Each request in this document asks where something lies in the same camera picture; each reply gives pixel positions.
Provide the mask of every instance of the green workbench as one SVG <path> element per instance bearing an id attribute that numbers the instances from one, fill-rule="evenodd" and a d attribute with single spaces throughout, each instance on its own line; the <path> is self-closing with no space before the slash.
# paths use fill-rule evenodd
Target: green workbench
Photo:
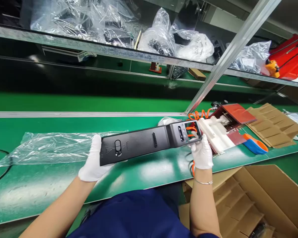
<path id="1" fill-rule="evenodd" d="M 138 69 L 140 72 L 141 67 L 144 66 L 131 65 L 131 69 Z M 123 81 L 124 83 L 120 85 L 125 89 L 131 88 L 132 90 L 128 91 L 131 96 L 0 93 L 0 111 L 183 112 L 201 87 L 199 82 L 176 81 L 176 87 L 170 89 L 168 87 L 170 81 L 162 78 L 94 70 L 89 73 L 97 73 L 97 80 L 101 86 L 95 90 L 103 90 L 107 86 Z M 199 111 L 210 108 L 210 103 L 213 101 L 223 100 L 240 103 L 244 108 L 248 108 L 254 106 L 253 102 L 271 93 L 249 87 L 234 87 L 234 85 L 247 85 L 243 80 L 230 76 L 223 76 L 219 82 L 228 85 L 215 85 L 199 105 Z M 278 95 L 271 96 L 262 104 L 266 102 L 272 103 L 279 110 L 298 112 L 298 105 Z M 161 117 L 0 118 L 0 149 L 12 151 L 20 144 L 25 132 L 132 131 L 156 126 L 160 119 Z M 247 127 L 240 132 L 247 132 L 256 137 Z M 296 152 L 298 142 L 294 146 L 270 149 L 266 155 L 254 155 L 241 144 L 215 157 L 213 171 L 218 172 Z M 189 153 L 189 148 L 182 147 L 121 162 L 97 183 L 86 202 L 106 199 L 125 191 L 146 189 L 191 178 L 189 163 L 192 156 Z M 82 162 L 13 166 L 0 180 L 0 223 L 41 213 L 66 189 L 82 166 Z M 5 168 L 0 168 L 0 175 L 4 170 Z"/>
<path id="2" fill-rule="evenodd" d="M 0 119 L 0 149 L 12 151 L 26 131 L 103 132 L 137 130 L 155 126 L 159 117 L 126 118 L 6 118 Z M 255 136 L 248 128 L 244 130 Z M 238 145 L 214 158 L 214 172 L 296 153 L 297 145 L 271 149 L 266 155 L 254 155 Z M 169 149 L 117 164 L 97 183 L 86 202 L 116 194 L 160 186 L 191 178 L 187 147 Z M 70 184 L 83 163 L 16 165 L 0 180 L 0 223 L 41 213 Z"/>

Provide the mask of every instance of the yellow component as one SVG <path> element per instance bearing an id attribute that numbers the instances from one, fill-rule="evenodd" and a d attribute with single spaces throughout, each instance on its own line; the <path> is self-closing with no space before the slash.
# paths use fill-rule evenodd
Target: yellow component
<path id="1" fill-rule="evenodd" d="M 268 64 L 265 65 L 265 68 L 269 71 L 272 77 L 275 77 L 275 78 L 280 77 L 279 67 L 275 60 L 271 60 Z"/>

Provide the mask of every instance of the warning triangle label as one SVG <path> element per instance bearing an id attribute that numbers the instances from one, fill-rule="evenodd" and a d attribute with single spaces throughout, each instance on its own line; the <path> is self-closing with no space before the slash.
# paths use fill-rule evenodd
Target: warning triangle label
<path id="1" fill-rule="evenodd" d="M 105 146 L 105 148 L 106 148 L 106 154 L 108 154 L 109 152 L 111 152 L 113 150 L 112 148 L 107 147 L 107 146 Z"/>

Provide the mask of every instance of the blue shirt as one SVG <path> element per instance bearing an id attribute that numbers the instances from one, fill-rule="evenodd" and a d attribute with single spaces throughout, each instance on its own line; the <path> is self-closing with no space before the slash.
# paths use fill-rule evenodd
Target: blue shirt
<path id="1" fill-rule="evenodd" d="M 122 193 L 102 203 L 69 238 L 194 237 L 154 189 Z M 199 238 L 218 238 L 202 234 Z"/>

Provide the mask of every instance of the white plastic part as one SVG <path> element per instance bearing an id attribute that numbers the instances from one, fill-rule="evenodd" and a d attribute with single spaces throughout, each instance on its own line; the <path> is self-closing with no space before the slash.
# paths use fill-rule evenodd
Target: white plastic part
<path id="1" fill-rule="evenodd" d="M 198 120 L 200 129 L 207 135 L 208 141 L 217 154 L 223 154 L 224 150 L 235 146 L 227 136 L 228 132 L 224 127 L 228 122 L 229 120 L 224 115 L 218 119 L 212 116 L 210 119 L 201 118 Z"/>

